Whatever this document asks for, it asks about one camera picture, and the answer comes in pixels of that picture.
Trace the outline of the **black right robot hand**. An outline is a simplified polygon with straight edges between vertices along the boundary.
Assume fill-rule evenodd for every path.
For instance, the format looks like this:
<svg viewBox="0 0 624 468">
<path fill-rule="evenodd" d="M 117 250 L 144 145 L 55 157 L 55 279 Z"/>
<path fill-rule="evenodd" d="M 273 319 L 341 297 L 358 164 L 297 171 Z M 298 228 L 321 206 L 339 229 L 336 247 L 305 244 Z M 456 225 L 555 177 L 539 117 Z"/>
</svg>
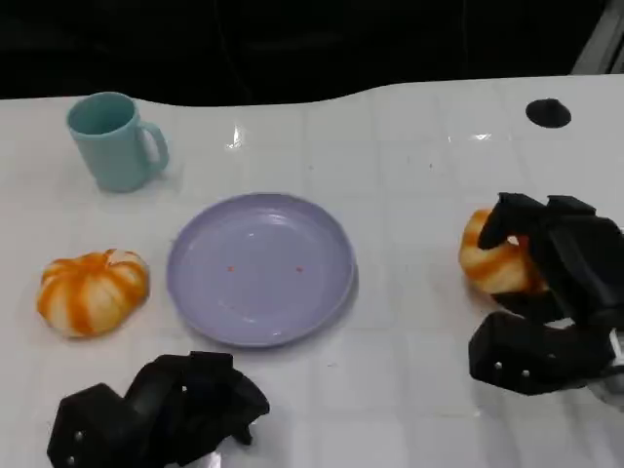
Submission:
<svg viewBox="0 0 624 468">
<path fill-rule="evenodd" d="M 623 327 L 623 231 L 573 196 L 543 204 L 501 192 L 478 238 L 486 252 L 515 237 L 529 283 L 505 286 L 493 300 L 546 324 L 568 318 L 582 327 Z"/>
</svg>

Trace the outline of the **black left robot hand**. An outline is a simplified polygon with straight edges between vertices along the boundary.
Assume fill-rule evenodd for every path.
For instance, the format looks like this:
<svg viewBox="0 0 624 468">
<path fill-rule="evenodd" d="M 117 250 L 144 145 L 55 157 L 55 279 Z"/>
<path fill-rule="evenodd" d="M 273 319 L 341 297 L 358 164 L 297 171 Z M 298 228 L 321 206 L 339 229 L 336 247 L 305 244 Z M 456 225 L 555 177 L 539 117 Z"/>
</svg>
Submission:
<svg viewBox="0 0 624 468">
<path fill-rule="evenodd" d="M 262 391 L 228 353 L 161 355 L 145 365 L 124 396 L 140 418 L 141 467 L 180 467 L 232 438 L 253 441 L 251 425 L 270 412 Z"/>
</svg>

